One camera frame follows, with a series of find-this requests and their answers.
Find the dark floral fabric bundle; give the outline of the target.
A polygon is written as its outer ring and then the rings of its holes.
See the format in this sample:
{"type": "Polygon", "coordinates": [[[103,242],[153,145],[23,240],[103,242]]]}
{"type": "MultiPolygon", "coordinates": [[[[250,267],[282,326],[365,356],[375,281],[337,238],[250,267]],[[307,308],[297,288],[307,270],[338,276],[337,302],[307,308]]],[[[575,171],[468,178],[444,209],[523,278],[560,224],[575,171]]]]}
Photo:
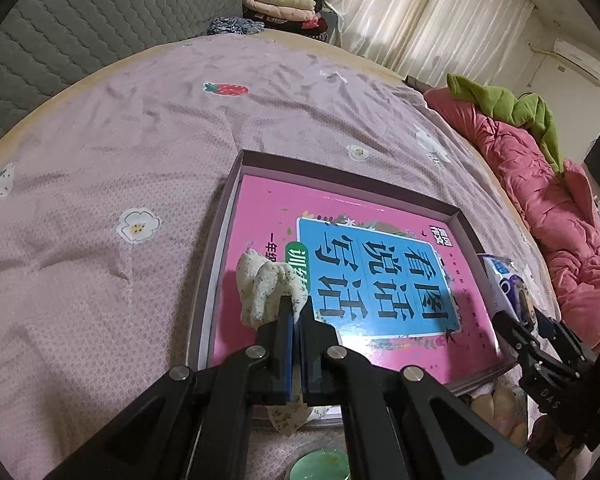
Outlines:
{"type": "Polygon", "coordinates": [[[227,18],[214,18],[207,29],[207,34],[209,36],[228,34],[252,36],[263,31],[264,24],[262,22],[241,16],[228,16],[227,18]]]}

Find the pink and blue book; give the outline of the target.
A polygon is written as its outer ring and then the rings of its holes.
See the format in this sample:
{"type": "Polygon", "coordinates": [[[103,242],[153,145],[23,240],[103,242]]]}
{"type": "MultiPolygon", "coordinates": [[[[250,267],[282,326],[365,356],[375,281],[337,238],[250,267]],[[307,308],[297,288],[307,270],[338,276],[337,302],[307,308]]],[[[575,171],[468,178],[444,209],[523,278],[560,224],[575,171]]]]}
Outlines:
{"type": "Polygon", "coordinates": [[[253,250],[294,268],[315,317],[377,365],[416,364],[456,388],[505,366],[478,252],[455,214],[415,214],[252,174],[240,180],[232,206],[210,363],[253,342],[237,284],[239,258],[253,250]]]}

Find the white wall air conditioner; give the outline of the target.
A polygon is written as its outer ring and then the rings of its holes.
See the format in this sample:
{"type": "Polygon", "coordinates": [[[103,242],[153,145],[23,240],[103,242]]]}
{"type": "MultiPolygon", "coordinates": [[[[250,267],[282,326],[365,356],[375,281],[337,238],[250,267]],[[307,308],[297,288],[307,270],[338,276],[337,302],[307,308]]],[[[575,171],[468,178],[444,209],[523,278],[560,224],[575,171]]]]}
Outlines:
{"type": "Polygon", "coordinates": [[[581,72],[586,73],[588,78],[600,86],[600,60],[595,56],[560,38],[554,41],[554,52],[581,72]]]}

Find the stack of folded clothes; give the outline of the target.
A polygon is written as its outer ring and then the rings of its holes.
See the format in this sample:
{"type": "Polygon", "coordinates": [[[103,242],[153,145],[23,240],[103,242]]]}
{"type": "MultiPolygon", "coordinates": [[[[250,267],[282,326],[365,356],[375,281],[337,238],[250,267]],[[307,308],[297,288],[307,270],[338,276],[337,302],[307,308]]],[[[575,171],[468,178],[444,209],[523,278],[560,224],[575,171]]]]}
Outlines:
{"type": "Polygon", "coordinates": [[[242,0],[242,14],[265,28],[325,41],[324,0],[242,0]]]}

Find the floral white scrunchie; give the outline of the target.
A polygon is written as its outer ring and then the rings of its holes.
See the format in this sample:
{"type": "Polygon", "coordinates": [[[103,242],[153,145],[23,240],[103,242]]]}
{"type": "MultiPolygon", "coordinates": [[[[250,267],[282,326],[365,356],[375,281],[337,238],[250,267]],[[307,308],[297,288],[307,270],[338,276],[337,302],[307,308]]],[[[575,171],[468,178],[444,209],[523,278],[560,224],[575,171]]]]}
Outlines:
{"type": "MultiPolygon", "coordinates": [[[[308,293],[294,268],[286,262],[272,262],[252,248],[238,259],[236,283],[242,310],[242,324],[256,330],[278,319],[280,302],[291,300],[292,326],[296,326],[308,293]]],[[[290,437],[313,418],[313,408],[303,401],[298,358],[292,357],[290,400],[284,406],[268,408],[268,419],[283,436],[290,437]]]]}

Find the pink red comforter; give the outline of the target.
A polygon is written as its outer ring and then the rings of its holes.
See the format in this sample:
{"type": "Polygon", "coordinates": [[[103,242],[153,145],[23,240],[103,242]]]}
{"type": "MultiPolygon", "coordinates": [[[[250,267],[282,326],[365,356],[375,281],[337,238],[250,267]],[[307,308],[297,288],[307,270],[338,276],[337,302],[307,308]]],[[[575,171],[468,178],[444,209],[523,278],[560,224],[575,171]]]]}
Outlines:
{"type": "Polygon", "coordinates": [[[483,115],[447,88],[424,98],[481,153],[541,249],[562,319],[600,350],[600,220],[582,167],[566,160],[558,174],[528,131],[483,115]]]}

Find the lilac patterned bed quilt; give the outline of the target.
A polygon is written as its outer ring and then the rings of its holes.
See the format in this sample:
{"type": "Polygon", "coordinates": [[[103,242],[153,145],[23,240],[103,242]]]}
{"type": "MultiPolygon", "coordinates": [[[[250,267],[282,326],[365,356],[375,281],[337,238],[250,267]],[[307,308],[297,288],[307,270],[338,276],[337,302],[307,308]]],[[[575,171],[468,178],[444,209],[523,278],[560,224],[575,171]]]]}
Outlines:
{"type": "Polygon", "coordinates": [[[400,76],[282,32],[154,47],[0,142],[0,460],[13,477],[44,477],[184,358],[201,255],[242,150],[457,206],[558,313],[498,180],[400,76]]]}

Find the purple wet wipes pack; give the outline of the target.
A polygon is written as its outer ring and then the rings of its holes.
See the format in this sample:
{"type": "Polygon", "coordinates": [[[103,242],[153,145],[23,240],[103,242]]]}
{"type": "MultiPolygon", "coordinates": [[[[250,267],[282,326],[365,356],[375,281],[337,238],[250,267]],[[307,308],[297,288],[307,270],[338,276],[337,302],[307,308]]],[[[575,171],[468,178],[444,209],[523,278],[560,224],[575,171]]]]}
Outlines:
{"type": "Polygon", "coordinates": [[[486,270],[495,309],[507,312],[529,332],[536,327],[535,303],[513,260],[489,254],[479,255],[486,270]]]}

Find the white sheer curtain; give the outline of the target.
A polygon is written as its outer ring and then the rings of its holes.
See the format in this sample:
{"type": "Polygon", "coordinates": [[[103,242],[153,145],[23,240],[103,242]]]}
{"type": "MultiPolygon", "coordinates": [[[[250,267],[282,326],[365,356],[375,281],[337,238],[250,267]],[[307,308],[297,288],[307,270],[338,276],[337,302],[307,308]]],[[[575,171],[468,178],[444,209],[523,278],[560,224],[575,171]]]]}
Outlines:
{"type": "Polygon", "coordinates": [[[449,73],[490,84],[531,16],[531,0],[324,0],[336,45],[393,73],[442,86],[449,73]]]}

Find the shallow grey cardboard box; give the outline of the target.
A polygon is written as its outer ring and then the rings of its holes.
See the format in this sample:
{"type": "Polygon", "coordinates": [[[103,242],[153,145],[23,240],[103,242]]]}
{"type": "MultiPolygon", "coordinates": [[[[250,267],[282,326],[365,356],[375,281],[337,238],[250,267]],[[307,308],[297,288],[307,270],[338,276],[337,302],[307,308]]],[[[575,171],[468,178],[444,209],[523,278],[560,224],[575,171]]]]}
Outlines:
{"type": "MultiPolygon", "coordinates": [[[[347,195],[358,200],[367,200],[368,202],[414,212],[415,214],[430,212],[436,217],[455,214],[468,242],[477,249],[481,266],[480,287],[491,321],[496,309],[489,280],[479,257],[483,248],[463,211],[424,194],[406,188],[399,188],[379,180],[358,176],[357,174],[350,174],[350,172],[283,156],[243,151],[237,155],[228,174],[212,222],[204,260],[202,260],[199,282],[195,292],[194,313],[192,322],[189,325],[187,341],[186,361],[191,368],[201,370],[222,362],[210,363],[208,355],[213,339],[214,311],[220,296],[219,280],[224,262],[224,237],[230,230],[230,224],[232,223],[232,200],[238,192],[240,180],[247,174],[347,195]]],[[[495,334],[495,336],[506,357],[506,364],[498,373],[490,374],[484,382],[475,382],[468,388],[456,388],[443,384],[443,382],[442,384],[454,393],[463,394],[488,382],[493,382],[495,378],[507,372],[512,367],[513,358],[504,344],[501,343],[498,335],[495,334]]]]}

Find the grey quilted sofa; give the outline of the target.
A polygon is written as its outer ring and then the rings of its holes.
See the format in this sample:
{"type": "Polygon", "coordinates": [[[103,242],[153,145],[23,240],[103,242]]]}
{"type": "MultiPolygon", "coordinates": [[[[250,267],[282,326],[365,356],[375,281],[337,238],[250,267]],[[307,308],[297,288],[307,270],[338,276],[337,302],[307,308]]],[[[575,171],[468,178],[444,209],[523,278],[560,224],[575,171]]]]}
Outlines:
{"type": "Polygon", "coordinates": [[[3,0],[0,140],[38,106],[102,68],[204,34],[242,0],[3,0]]]}

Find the green garment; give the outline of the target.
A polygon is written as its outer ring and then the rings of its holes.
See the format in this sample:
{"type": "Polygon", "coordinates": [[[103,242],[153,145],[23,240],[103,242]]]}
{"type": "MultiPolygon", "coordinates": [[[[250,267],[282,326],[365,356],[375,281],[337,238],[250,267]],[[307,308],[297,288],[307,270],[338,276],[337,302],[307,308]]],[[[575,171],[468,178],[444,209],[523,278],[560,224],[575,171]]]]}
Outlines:
{"type": "Polygon", "coordinates": [[[483,115],[527,130],[556,174],[564,172],[556,120],[538,94],[515,96],[507,88],[478,84],[460,74],[447,74],[445,80],[454,99],[471,102],[483,115]]]}

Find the plush bunny pink dress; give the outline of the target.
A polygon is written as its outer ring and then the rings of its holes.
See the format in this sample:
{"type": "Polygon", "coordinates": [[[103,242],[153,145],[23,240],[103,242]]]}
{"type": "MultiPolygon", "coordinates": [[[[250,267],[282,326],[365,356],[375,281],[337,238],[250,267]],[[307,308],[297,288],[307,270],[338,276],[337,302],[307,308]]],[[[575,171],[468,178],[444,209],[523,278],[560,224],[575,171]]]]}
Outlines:
{"type": "Polygon", "coordinates": [[[516,396],[507,388],[476,396],[471,409],[517,448],[525,448],[528,439],[527,422],[522,417],[516,396]]]}

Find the green sponge in plastic bag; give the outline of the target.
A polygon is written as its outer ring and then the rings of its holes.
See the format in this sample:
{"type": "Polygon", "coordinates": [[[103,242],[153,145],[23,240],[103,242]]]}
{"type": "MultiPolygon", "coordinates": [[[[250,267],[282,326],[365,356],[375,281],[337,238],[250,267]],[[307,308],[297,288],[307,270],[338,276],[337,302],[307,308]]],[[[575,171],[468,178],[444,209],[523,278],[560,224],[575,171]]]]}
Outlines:
{"type": "Polygon", "coordinates": [[[347,453],[339,448],[321,448],[296,460],[287,470],[288,480],[349,480],[347,453]]]}

